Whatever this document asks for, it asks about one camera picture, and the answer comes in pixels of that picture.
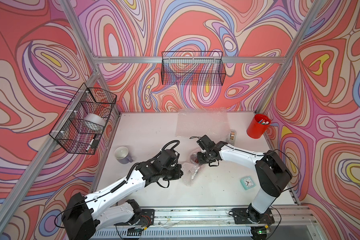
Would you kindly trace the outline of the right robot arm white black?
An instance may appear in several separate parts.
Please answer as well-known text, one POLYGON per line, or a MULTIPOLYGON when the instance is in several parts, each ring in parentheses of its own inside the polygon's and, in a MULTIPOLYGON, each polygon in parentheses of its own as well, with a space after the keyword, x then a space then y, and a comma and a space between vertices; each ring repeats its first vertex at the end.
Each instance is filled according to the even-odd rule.
POLYGON ((236 148, 226 142, 197 141, 201 151, 197 153, 198 163, 213 166, 213 163, 227 161, 239 164, 257 173, 260 190, 247 208, 248 220, 257 224, 274 201, 286 190, 293 175, 273 151, 250 152, 236 148))

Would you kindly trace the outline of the bubble wrap sheet around mug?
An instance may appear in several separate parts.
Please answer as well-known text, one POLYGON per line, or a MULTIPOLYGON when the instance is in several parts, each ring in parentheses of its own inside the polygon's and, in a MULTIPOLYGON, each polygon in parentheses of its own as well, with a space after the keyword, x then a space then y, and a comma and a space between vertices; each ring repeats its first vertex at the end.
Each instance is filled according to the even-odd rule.
POLYGON ((200 150, 193 150, 188 158, 186 159, 186 161, 184 163, 182 163, 182 171, 184 173, 184 175, 181 177, 181 180, 183 181, 183 183, 190 187, 193 185, 193 183, 195 182, 198 174, 203 170, 204 165, 201 164, 195 164, 192 163, 190 161, 190 156, 191 154, 197 154, 197 152, 199 152, 200 150))

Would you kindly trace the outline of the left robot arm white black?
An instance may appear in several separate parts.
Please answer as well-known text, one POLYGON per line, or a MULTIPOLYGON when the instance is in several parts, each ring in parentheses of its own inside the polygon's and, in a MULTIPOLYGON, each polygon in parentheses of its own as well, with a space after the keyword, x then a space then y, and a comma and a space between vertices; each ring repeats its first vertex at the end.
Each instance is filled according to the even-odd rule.
POLYGON ((73 195, 62 212, 61 221, 70 240, 88 240, 97 230, 116 223, 134 225, 141 210, 134 200, 114 207, 130 194, 159 180, 173 181, 182 177, 179 153, 173 149, 161 150, 152 159, 135 163, 128 174, 102 190, 83 196, 73 195))

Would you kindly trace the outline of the red mug black handle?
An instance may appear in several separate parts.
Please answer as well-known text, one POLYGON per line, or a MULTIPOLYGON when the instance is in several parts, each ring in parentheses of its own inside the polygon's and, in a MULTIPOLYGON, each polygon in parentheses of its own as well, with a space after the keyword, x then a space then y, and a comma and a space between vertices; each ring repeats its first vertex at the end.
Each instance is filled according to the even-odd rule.
POLYGON ((198 158, 197 158, 197 154, 191 154, 191 156, 190 156, 190 161, 191 161, 192 163, 198 164, 199 161, 198 161, 198 158))

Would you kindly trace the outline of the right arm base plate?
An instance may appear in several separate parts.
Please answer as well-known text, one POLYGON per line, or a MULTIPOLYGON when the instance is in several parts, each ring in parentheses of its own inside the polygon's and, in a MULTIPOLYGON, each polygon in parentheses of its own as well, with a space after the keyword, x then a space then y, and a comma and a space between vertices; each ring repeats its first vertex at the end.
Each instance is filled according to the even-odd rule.
POLYGON ((275 223, 272 211, 268 208, 265 213, 260 214, 250 208, 233 208, 228 212, 229 216, 234 218, 235 224, 255 224, 255 225, 272 225, 275 223))

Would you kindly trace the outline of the lavender ceramic mug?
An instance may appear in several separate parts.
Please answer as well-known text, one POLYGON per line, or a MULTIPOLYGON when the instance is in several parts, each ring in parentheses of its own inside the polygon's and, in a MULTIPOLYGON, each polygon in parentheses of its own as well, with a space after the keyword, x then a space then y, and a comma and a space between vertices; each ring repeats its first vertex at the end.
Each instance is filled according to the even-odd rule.
POLYGON ((116 160, 120 163, 120 164, 128 164, 128 163, 132 163, 133 159, 130 156, 130 152, 129 149, 127 147, 118 147, 115 151, 114 151, 114 157, 116 158, 116 160))

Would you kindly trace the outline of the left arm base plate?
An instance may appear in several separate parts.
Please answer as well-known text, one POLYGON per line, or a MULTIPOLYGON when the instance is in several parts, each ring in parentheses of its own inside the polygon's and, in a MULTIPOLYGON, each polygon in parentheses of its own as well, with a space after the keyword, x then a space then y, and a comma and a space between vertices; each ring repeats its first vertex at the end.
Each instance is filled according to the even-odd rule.
POLYGON ((131 220, 126 223, 118 223, 116 226, 143 226, 149 227, 154 224, 155 210, 142 209, 140 213, 134 215, 131 220))

